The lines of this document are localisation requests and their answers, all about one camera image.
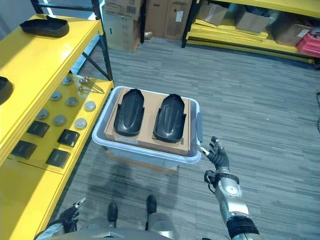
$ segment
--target cardboard box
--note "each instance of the cardboard box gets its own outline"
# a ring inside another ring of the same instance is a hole
[[[259,16],[246,11],[243,5],[239,5],[235,11],[234,22],[237,29],[254,33],[261,33],[270,21],[270,17]]]
[[[107,0],[105,2],[105,13],[118,14],[138,20],[140,16],[141,0]]]
[[[137,136],[122,136],[116,133],[114,122],[117,114],[117,106],[121,104],[123,96],[129,91],[129,88],[124,88],[118,99],[108,123],[104,130],[104,135],[107,140],[126,143],[133,146],[139,146],[146,149],[153,149],[165,153],[171,153],[181,156],[186,156],[190,151],[190,101],[183,98],[184,113],[186,114],[182,139],[176,143],[168,143],[155,138],[153,132],[156,123],[158,110],[161,107],[162,101],[167,95],[141,91],[144,97],[144,115],[142,119],[141,129]]]
[[[102,14],[108,47],[134,53],[140,43],[140,21],[104,11]]]
[[[227,11],[227,7],[214,3],[208,4],[206,1],[203,1],[197,18],[219,26]]]
[[[163,37],[181,40],[186,28],[192,0],[168,0]]]
[[[304,25],[294,14],[281,13],[270,29],[277,44],[294,47],[311,30],[311,26]]]
[[[164,37],[168,0],[147,0],[145,31],[154,37]]]

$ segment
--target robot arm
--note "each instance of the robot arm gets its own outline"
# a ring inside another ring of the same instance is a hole
[[[261,240],[259,231],[249,217],[249,210],[242,199],[239,179],[229,169],[229,158],[220,147],[216,137],[211,138],[212,150],[201,147],[202,152],[215,166],[216,171],[207,170],[204,181],[216,196],[224,223],[232,240]]]

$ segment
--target gray round disc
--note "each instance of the gray round disc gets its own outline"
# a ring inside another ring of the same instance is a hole
[[[42,108],[42,109],[40,110],[40,112],[38,113],[38,115],[36,116],[36,119],[38,119],[38,120],[44,120],[44,119],[46,119],[48,116],[49,116],[48,110]]]
[[[67,122],[67,118],[63,115],[58,115],[53,119],[53,124],[56,126],[62,126]]]
[[[66,77],[63,79],[62,83],[63,83],[64,85],[70,86],[70,85],[72,85],[72,84],[74,83],[74,80],[73,80],[73,78],[72,78],[71,76],[66,76]]]
[[[93,110],[96,109],[96,104],[94,101],[87,101],[85,104],[84,104],[84,109],[89,111],[89,112],[92,112]]]
[[[87,121],[84,119],[84,118],[78,118],[77,120],[75,120],[75,122],[74,122],[74,127],[76,128],[76,129],[80,129],[80,130],[82,130],[82,129],[85,129],[86,128],[86,126],[87,126]]]
[[[75,96],[71,96],[68,97],[67,100],[65,101],[65,103],[69,106],[69,107],[74,107],[78,104],[78,99]]]
[[[62,97],[61,92],[55,91],[54,93],[52,93],[50,99],[51,99],[51,101],[56,102],[56,101],[59,101],[61,99],[61,97]]]

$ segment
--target yellow metal shelving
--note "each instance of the yellow metal shelving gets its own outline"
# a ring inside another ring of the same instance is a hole
[[[320,18],[319,0],[220,0],[220,2],[256,6]]]
[[[320,18],[320,0],[222,0],[221,2],[250,5]],[[201,1],[197,0],[193,6],[194,9],[198,9],[200,3]],[[197,11],[194,10],[192,18],[196,17],[196,13]],[[257,34],[236,29],[234,22],[230,19],[224,19],[220,26],[194,19],[188,29],[190,30],[182,41],[182,46],[189,43],[278,56],[308,63],[315,62],[313,56],[298,52],[295,46],[277,44],[270,34],[268,36],[266,31]]]
[[[0,165],[94,35],[103,32],[99,20],[59,18],[69,24],[63,37],[37,36],[18,27],[0,41],[0,74],[13,84],[12,95],[0,106]]]
[[[0,239],[3,240],[32,240],[46,227],[99,112],[114,88],[112,80],[91,78],[104,93],[80,92],[79,79],[83,77],[72,74],[68,76],[74,83],[62,84],[93,37],[104,32],[100,20],[56,17],[68,21],[69,32],[63,37],[28,34],[18,27],[0,41],[0,75],[13,84],[12,95],[0,106]],[[37,14],[31,19],[45,18]],[[50,96],[55,90],[62,93],[62,99],[52,102]],[[68,107],[68,97],[77,97],[78,105]],[[94,111],[84,109],[87,101],[95,102]],[[49,117],[42,122],[50,125],[43,138],[26,133],[41,108],[49,111]],[[66,116],[63,126],[53,125],[56,115]],[[86,119],[85,129],[75,129],[78,118]],[[74,147],[57,142],[64,129],[80,134]],[[11,154],[19,140],[37,145],[28,160]],[[46,164],[53,149],[69,153],[64,167]]]
[[[95,84],[104,89],[104,93],[79,92],[79,79],[83,77],[71,74],[69,76],[72,76],[74,83],[66,86],[59,81],[56,89],[61,92],[62,98],[59,101],[49,100],[43,106],[48,110],[49,117],[41,122],[50,125],[44,137],[26,132],[21,137],[21,140],[37,145],[31,157],[24,159],[10,155],[0,167],[1,239],[32,240],[36,233],[46,227],[102,106],[111,88],[114,87],[112,81],[91,78]],[[67,106],[68,97],[76,97],[77,106]],[[94,111],[84,109],[87,101],[95,102]],[[65,125],[52,124],[57,115],[66,116]],[[78,118],[86,119],[85,129],[79,130],[74,127],[74,122]],[[64,129],[80,134],[74,147],[57,142]],[[70,154],[63,168],[46,164],[53,149]]]

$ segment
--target bin handle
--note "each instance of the bin handle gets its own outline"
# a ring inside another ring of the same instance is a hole
[[[200,143],[204,141],[204,135],[202,132],[202,114],[198,112],[196,115],[196,136]]]

